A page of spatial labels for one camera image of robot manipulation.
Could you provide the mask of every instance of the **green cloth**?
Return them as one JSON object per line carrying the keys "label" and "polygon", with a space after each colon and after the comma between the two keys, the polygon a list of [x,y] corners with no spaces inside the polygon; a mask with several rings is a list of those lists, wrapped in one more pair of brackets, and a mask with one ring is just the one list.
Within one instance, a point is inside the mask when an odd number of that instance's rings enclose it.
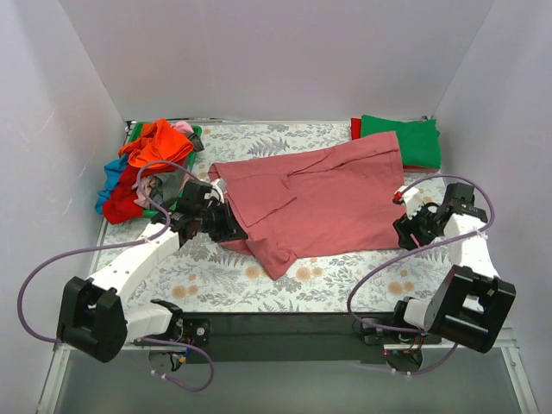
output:
{"label": "green cloth", "polygon": [[403,165],[441,168],[439,131],[435,119],[401,122],[370,115],[362,116],[361,137],[389,131],[397,133]]}

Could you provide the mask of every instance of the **white wall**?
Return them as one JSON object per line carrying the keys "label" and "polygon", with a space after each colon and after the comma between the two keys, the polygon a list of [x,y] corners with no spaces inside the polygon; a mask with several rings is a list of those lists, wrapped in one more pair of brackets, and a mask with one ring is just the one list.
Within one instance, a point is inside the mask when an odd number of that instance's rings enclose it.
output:
{"label": "white wall", "polygon": [[[0,2],[0,45],[0,412],[32,413],[52,345],[19,326],[17,291],[43,260],[95,244],[94,191],[124,123],[57,1]],[[55,335],[64,282],[89,261],[62,261],[31,285],[25,310],[41,333]]]}
{"label": "white wall", "polygon": [[552,412],[551,22],[546,0],[497,1],[436,112],[445,169],[496,205],[491,254],[517,287],[511,315],[542,413]]}
{"label": "white wall", "polygon": [[432,114],[492,0],[60,0],[125,119]]}

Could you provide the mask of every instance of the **floral tablecloth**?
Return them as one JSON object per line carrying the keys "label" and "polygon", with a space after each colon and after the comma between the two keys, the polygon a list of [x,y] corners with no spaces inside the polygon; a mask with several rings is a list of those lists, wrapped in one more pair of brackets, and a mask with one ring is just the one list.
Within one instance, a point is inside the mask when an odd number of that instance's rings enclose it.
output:
{"label": "floral tablecloth", "polygon": [[[237,123],[202,125],[205,150],[198,154],[193,172],[208,179],[215,161],[248,160],[331,147],[350,140],[349,126],[328,124]],[[420,178],[408,173],[406,183]],[[440,202],[445,185],[441,179],[421,185],[426,201]],[[134,240],[147,220],[107,226],[103,244]],[[99,255],[97,268],[113,260],[120,250]],[[346,311],[351,288],[367,272],[399,250],[363,251],[330,257],[300,259],[287,274],[272,281],[255,258],[221,248],[207,235],[187,242],[144,280],[129,306],[162,298],[184,311]],[[405,295],[431,296],[449,269],[447,249],[435,249],[389,267],[369,280],[357,294],[358,311],[392,311]]]}

